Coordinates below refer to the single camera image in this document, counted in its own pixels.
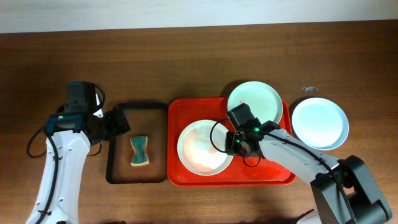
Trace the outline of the green and yellow sponge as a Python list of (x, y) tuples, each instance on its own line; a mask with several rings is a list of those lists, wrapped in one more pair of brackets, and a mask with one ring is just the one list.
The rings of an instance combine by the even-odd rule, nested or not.
[(135, 136), (130, 139), (133, 156), (131, 159), (131, 165), (133, 167), (149, 165), (149, 157), (147, 155), (147, 136)]

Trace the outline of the white plate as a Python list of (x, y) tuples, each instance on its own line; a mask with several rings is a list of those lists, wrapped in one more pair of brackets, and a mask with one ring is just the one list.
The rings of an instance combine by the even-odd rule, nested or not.
[(228, 129), (213, 120), (203, 119), (189, 124), (177, 141), (177, 154), (190, 172), (210, 176), (223, 172), (233, 156), (224, 153)]

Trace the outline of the light blue plate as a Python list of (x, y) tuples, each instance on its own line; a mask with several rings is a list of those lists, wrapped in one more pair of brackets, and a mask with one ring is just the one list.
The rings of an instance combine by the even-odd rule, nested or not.
[(321, 151), (340, 147), (349, 135), (347, 115), (326, 98), (307, 98), (298, 103), (292, 113), (292, 127), (303, 143)]

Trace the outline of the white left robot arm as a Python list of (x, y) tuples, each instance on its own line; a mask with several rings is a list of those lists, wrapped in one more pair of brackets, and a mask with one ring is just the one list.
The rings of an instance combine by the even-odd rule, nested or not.
[(130, 131), (121, 110), (56, 113), (45, 123), (46, 160), (27, 223), (78, 223), (78, 200), (90, 147)]

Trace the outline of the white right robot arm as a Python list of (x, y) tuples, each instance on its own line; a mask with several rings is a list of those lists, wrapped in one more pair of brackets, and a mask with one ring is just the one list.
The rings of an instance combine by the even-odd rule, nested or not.
[(257, 154), (307, 183), (316, 210), (299, 223), (386, 223), (392, 210), (367, 165), (356, 156), (346, 159), (321, 153), (292, 137), (273, 121), (261, 123), (243, 103), (227, 113), (235, 131), (226, 135), (228, 152)]

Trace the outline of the red plastic tray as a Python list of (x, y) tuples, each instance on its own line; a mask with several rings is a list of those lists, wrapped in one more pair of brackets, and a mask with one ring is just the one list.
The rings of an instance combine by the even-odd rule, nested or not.
[(227, 98), (181, 98), (169, 105), (167, 178), (177, 187), (237, 187), (289, 185), (296, 176), (275, 162), (248, 157), (247, 164), (240, 157), (234, 157), (222, 172), (202, 176), (190, 172), (177, 154), (177, 141), (181, 132), (190, 123), (202, 119), (218, 121), (226, 117)]

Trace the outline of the black brown tray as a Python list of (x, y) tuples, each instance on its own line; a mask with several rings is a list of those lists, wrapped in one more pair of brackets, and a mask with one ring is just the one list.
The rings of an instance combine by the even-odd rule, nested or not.
[[(167, 116), (168, 106), (162, 102), (120, 103), (114, 107), (122, 113), (130, 131), (109, 142), (106, 180), (110, 184), (160, 183), (167, 178)], [(149, 162), (132, 166), (135, 155), (131, 138), (147, 137)]]

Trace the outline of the pale green plate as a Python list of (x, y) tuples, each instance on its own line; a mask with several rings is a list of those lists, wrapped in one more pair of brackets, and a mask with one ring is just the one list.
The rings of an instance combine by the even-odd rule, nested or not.
[(261, 123), (273, 121), (279, 123), (283, 115), (282, 99), (273, 87), (263, 82), (245, 82), (237, 86), (229, 95), (227, 110), (245, 103), (251, 113)]

